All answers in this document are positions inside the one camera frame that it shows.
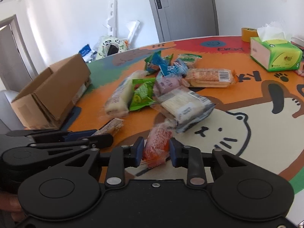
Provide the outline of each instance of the orange snack wrapper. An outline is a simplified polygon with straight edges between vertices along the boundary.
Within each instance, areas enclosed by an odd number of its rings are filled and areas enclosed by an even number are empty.
[[[172,132],[164,123],[155,125],[148,136],[143,150],[142,160],[148,168],[164,164],[169,157],[169,139]]]
[[[190,69],[185,79],[192,87],[229,87],[238,82],[235,71],[227,69]]]

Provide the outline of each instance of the yellow tape roll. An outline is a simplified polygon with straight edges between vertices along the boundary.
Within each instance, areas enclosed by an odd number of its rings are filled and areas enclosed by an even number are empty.
[[[251,37],[258,37],[257,30],[253,28],[242,28],[242,40],[250,43]]]

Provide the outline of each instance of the colorful table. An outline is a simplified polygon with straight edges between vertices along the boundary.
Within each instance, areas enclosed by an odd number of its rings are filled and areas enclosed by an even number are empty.
[[[70,130],[103,126],[108,121],[102,110],[105,101],[125,77],[143,69],[147,56],[159,50],[162,50],[162,56],[199,54],[203,56],[198,63],[200,68],[226,68],[237,72],[239,82],[234,86],[196,89],[216,103],[216,109],[206,120],[175,137],[203,152],[211,152],[218,145],[280,174],[290,181],[296,193],[288,217],[297,224],[303,221],[304,78],[293,71],[265,71],[250,58],[250,45],[241,37],[166,42],[91,62],[92,85],[77,104],[82,112]],[[113,146],[132,145],[138,136],[147,138],[149,129],[161,119],[163,117],[150,107],[130,113],[115,136]],[[142,179],[183,178],[185,174],[183,169],[173,169],[170,162],[151,171],[127,171],[130,177]]]

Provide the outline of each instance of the green tissue box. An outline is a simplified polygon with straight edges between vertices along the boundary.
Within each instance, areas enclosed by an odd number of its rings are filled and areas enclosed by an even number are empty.
[[[267,71],[297,70],[302,51],[286,40],[262,42],[259,37],[251,38],[251,57]]]

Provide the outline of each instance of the gray door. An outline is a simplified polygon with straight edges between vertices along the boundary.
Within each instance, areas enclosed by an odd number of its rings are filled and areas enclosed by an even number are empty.
[[[213,0],[154,0],[164,41],[217,35]]]
[[[11,23],[0,25],[0,78],[7,90],[16,92],[32,80],[17,48]]]

